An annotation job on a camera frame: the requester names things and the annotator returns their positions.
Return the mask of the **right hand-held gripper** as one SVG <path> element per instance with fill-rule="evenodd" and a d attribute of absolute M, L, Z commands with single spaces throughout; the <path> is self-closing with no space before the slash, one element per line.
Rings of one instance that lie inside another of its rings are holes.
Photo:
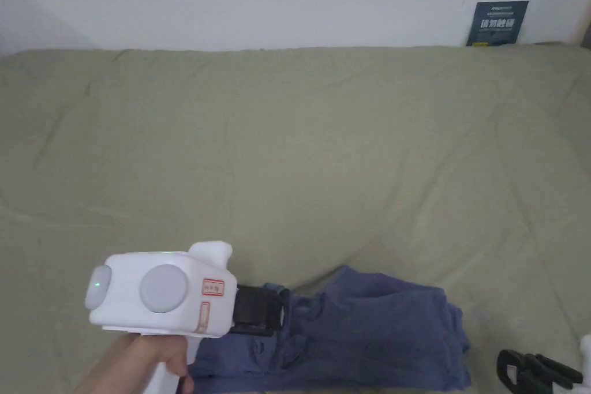
<path fill-rule="evenodd" d="M 590 334 L 580 344 L 582 373 L 541 354 L 523 354 L 515 350 L 500 350 L 496 374 L 511 393 L 553 393 L 553 388 L 572 393 L 590 393 Z"/>

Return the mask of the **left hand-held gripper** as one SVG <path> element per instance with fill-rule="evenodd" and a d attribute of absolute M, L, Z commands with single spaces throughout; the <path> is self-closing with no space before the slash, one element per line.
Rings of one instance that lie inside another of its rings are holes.
<path fill-rule="evenodd" d="M 229 243 L 208 241 L 187 252 L 112 255 L 90 278 L 89 321 L 124 334 L 183 336 L 188 367 L 205 339 L 273 336 L 288 318 L 289 292 L 239 284 L 227 267 L 232 253 Z M 143 393 L 181 393 L 181 384 L 159 363 Z"/>

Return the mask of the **person's left hand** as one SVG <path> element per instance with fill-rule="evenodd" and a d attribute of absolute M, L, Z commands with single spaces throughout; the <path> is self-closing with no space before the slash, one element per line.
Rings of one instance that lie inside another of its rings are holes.
<path fill-rule="evenodd" d="M 187 350 L 183 336 L 128 333 L 114 342 L 73 392 L 143 393 L 157 365 L 164 363 L 170 373 L 180 378 L 181 393 L 193 393 Z"/>

